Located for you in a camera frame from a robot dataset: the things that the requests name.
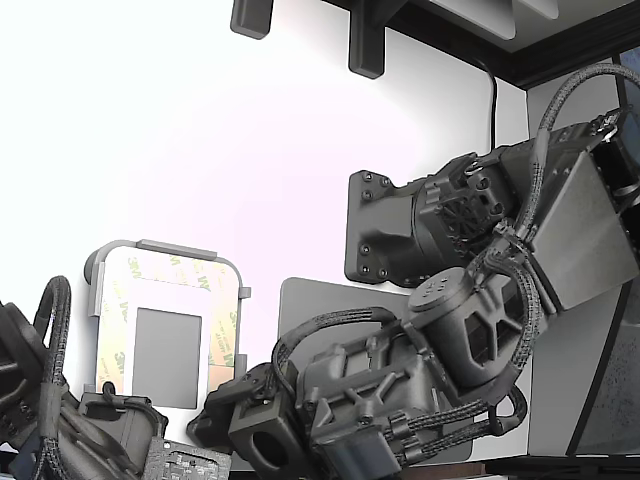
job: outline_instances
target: black wire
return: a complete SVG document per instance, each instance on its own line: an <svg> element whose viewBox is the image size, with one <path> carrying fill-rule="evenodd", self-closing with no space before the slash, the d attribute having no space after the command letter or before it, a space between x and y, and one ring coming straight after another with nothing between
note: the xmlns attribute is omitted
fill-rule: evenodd
<svg viewBox="0 0 640 480"><path fill-rule="evenodd" d="M484 63L479 58L474 59L475 62L482 67L482 69L487 72L489 75L489 79L491 80L491 118L490 118L490 146L491 150L496 148L496 107L498 104L498 81L496 80L496 76L489 69L486 63Z"/></svg>
<svg viewBox="0 0 640 480"><path fill-rule="evenodd" d="M333 327L337 325L347 325L350 323L360 322L382 322L386 324L396 320L395 315L381 307L371 308L358 308L351 310L343 310L339 312L323 313L317 315L311 320L307 320L301 325L298 325L293 330L285 333L273 347L271 352L271 366L275 376L275 380L280 384L292 402L295 403L296 393L284 373L282 373L282 367L287 363L289 356L293 353L293 350L309 335L322 330L324 328Z"/></svg>
<svg viewBox="0 0 640 480"><path fill-rule="evenodd" d="M62 387L65 383L62 369L64 367L67 336L69 334L70 316L71 285L69 285L69 281L65 277L54 277L49 281L42 294L36 314L36 317L48 317L53 321L49 355L42 379L43 385L53 384ZM44 405L40 405L43 418L48 420L60 415L60 411L55 411L52 407L55 403L45 402ZM38 463L32 473L32 480L39 480L45 476L45 472L50 473L59 480L71 479L71 475L62 462L57 432L53 436L41 436L37 459Z"/></svg>

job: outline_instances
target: mounting bracket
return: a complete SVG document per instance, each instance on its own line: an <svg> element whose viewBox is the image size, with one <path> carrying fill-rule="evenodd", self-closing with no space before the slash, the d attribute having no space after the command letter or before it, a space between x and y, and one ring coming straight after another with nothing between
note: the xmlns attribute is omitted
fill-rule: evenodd
<svg viewBox="0 0 640 480"><path fill-rule="evenodd" d="M384 73L385 27L408 0L353 0L349 70L367 78Z"/></svg>
<svg viewBox="0 0 640 480"><path fill-rule="evenodd" d="M261 40L271 30L273 0L233 0L231 30Z"/></svg>

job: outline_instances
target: screw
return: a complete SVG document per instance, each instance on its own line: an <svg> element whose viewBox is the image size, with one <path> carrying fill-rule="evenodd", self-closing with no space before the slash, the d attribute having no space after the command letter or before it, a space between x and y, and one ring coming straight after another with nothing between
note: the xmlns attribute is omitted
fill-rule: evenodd
<svg viewBox="0 0 640 480"><path fill-rule="evenodd" d="M496 203L492 208L491 208L491 215L501 215L502 212L504 212L504 207L502 206L501 203Z"/></svg>
<svg viewBox="0 0 640 480"><path fill-rule="evenodd" d="M478 190L486 190L487 188L489 188L489 185L491 183L489 182L488 178L483 178L482 180L480 180L478 182L478 184L476 185L476 189Z"/></svg>

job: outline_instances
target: black shelf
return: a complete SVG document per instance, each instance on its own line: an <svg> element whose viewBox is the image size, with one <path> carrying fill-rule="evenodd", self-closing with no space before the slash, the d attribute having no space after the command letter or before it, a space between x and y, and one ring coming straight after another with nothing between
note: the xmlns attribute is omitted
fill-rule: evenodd
<svg viewBox="0 0 640 480"><path fill-rule="evenodd" d="M640 45L640 2L617 8L514 53L454 25L410 0L323 0L351 14L349 69L384 74L384 29L391 28L471 65L485 63L524 90ZM234 0L232 29L253 38L269 32L273 0Z"/></svg>

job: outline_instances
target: black plastic housing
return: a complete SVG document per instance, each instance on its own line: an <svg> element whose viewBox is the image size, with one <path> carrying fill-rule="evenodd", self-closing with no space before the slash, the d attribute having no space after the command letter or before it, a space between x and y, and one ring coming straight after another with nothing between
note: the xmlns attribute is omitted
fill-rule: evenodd
<svg viewBox="0 0 640 480"><path fill-rule="evenodd" d="M473 258L518 205L500 169L474 171L476 160L474 154L456 158L400 188L377 173L351 175L346 277L415 288Z"/></svg>

